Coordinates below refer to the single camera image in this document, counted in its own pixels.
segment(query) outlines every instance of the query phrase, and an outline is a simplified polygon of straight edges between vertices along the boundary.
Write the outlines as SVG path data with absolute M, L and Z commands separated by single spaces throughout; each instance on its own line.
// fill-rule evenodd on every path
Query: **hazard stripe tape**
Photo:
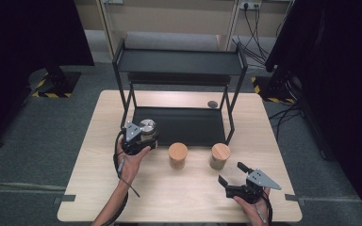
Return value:
M 48 97 L 48 98 L 70 98 L 72 93 L 49 93 L 49 92 L 34 92 L 33 97 Z
M 252 84 L 254 85 L 255 93 L 258 94 L 259 96 L 261 96 L 260 95 L 261 94 L 260 86 L 257 83 L 256 77 L 252 77 Z M 290 99 L 289 98 L 287 98 L 287 99 L 279 99 L 279 98 L 275 98 L 275 97 L 270 98 L 270 97 L 262 97 L 261 96 L 261 99 L 263 99 L 263 101 L 265 101 L 265 102 L 291 103 L 291 104 L 295 103 L 295 100 L 293 100 L 291 98 Z
M 38 88 L 43 86 L 48 76 L 48 73 L 43 76 L 42 80 L 36 87 L 36 91 L 32 94 L 33 97 L 69 98 L 72 96 L 72 93 L 39 92 Z

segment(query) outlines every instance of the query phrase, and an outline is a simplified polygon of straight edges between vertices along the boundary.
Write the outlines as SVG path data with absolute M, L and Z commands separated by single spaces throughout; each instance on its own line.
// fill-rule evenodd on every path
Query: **wooden table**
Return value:
M 154 106 L 205 107 L 207 102 L 222 98 L 222 93 L 217 92 L 136 93 L 139 105 Z M 75 195 L 75 199 L 61 203 L 61 221 L 93 221 L 117 185 L 112 155 L 122 114 L 119 91 L 103 91 L 65 192 L 65 197 Z M 227 114 L 223 115 L 227 130 Z M 209 166 L 210 147 L 189 147 L 185 167 L 175 170 L 169 165 L 169 147 L 159 146 L 143 159 L 133 183 L 140 198 L 130 189 L 128 204 L 118 221 L 247 222 L 241 208 L 225 198 L 225 190 L 218 183 L 219 175 L 232 186 L 245 183 L 247 175 L 237 168 L 239 161 L 263 170 L 282 187 L 271 190 L 273 221 L 299 221 L 299 204 L 286 201 L 286 194 L 294 195 L 294 191 L 261 98 L 253 93 L 240 93 L 233 117 L 236 130 L 229 144 L 231 156 L 222 170 Z

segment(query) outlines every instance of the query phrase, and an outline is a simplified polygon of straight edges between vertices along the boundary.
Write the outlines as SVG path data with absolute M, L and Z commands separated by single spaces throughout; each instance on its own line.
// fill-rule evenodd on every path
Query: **human hand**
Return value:
M 270 196 L 270 188 L 265 187 L 263 194 L 265 197 L 269 198 Z M 243 213 L 249 218 L 253 226 L 262 226 L 266 225 L 269 221 L 269 213 L 268 213 L 268 206 L 263 199 L 260 199 L 255 204 L 249 204 L 241 197 L 235 196 L 234 200 L 242 207 Z M 264 217 L 266 222 L 262 220 L 258 212 Z
M 124 160 L 121 176 L 126 183 L 131 185 L 140 169 L 140 162 L 142 161 L 143 157 L 149 153 L 151 147 L 145 147 L 135 155 L 128 155 L 125 154 L 122 149 L 122 141 L 123 139 L 120 138 L 119 142 L 117 143 L 116 154 L 118 155 L 118 165 L 120 166 L 121 162 Z

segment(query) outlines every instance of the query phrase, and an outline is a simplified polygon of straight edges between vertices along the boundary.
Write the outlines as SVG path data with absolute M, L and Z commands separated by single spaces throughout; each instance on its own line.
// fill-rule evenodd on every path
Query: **power socket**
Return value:
M 261 0 L 242 0 L 239 8 L 245 9 L 245 4 L 248 4 L 248 10 L 258 10 L 261 7 Z

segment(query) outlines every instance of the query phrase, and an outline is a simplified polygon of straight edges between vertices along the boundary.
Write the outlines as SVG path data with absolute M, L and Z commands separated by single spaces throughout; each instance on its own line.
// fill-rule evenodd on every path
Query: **wooden cup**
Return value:
M 183 143 L 174 143 L 169 148 L 170 166 L 175 170 L 181 170 L 185 166 L 188 148 Z
M 222 170 L 225 162 L 231 155 L 231 150 L 223 143 L 217 143 L 211 148 L 210 167 L 214 170 Z

